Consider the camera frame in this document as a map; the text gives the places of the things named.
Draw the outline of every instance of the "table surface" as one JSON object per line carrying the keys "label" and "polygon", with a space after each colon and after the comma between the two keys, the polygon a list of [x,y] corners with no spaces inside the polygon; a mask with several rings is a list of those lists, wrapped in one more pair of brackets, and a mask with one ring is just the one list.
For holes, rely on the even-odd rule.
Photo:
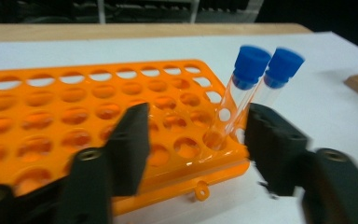
{"label": "table surface", "polygon": [[[30,42],[36,40],[75,41]],[[300,25],[0,25],[0,70],[197,58],[227,84],[243,44],[269,52],[287,47],[306,58],[273,108],[312,139],[310,150],[339,149],[358,164],[358,94],[343,84],[358,74],[358,47]],[[251,166],[243,176],[210,186],[203,203],[190,193],[116,217],[116,223],[303,222],[299,198],[271,200],[258,181]]]}
{"label": "table surface", "polygon": [[70,24],[0,25],[0,41],[84,40],[204,35],[283,35],[310,30],[299,24]]}

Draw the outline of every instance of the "plastic tube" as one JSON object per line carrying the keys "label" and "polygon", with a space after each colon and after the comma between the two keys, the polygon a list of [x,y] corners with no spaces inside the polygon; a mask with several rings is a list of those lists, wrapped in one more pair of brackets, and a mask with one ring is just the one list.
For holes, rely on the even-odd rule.
{"label": "plastic tube", "polygon": [[225,146],[232,123],[248,105],[255,90],[255,84],[264,74],[270,55],[263,49],[242,46],[235,62],[235,69],[227,84],[225,95],[215,111],[212,125],[203,136],[203,142],[211,149]]}
{"label": "plastic tube", "polygon": [[277,48],[255,90],[252,103],[271,106],[305,60],[290,49]]}

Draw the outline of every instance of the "test tube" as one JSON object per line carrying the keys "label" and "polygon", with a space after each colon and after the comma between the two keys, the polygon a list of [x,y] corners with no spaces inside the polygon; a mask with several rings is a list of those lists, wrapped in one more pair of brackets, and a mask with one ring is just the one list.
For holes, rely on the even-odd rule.
{"label": "test tube", "polygon": [[225,95],[215,111],[212,125],[203,136],[207,147],[219,150],[225,146],[231,123],[249,103],[255,84],[264,74],[270,59],[271,56],[263,49],[253,46],[240,48]]}
{"label": "test tube", "polygon": [[252,103],[271,106],[304,61],[299,54],[290,49],[277,48],[268,64],[266,74],[257,85]]}

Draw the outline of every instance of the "clear test tube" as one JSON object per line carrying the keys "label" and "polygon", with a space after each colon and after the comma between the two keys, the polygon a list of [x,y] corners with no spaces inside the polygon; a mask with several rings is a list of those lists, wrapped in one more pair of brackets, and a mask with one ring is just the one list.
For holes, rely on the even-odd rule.
{"label": "clear test tube", "polygon": [[263,76],[269,60],[270,55],[263,49],[252,46],[240,48],[225,95],[215,111],[212,125],[203,136],[207,147],[215,150],[224,147],[232,123],[249,103],[255,84]]}
{"label": "clear test tube", "polygon": [[252,103],[271,106],[304,61],[303,57],[290,49],[277,48],[255,90]]}

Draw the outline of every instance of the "blue cap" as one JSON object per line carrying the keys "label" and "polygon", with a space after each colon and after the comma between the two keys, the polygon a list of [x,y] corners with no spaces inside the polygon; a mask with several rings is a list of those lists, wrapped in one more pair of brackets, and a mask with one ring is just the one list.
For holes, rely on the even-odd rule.
{"label": "blue cap", "polygon": [[[270,81],[273,80],[273,82],[270,82],[272,86],[268,82],[266,84],[272,88],[282,87],[289,81],[289,78],[295,75],[304,61],[304,58],[289,49],[277,48],[274,55],[272,55],[266,72],[268,76],[266,78]],[[272,83],[281,83],[281,86],[275,86]]]}
{"label": "blue cap", "polygon": [[263,49],[242,46],[235,62],[233,82],[241,90],[251,89],[263,76],[271,56]]}

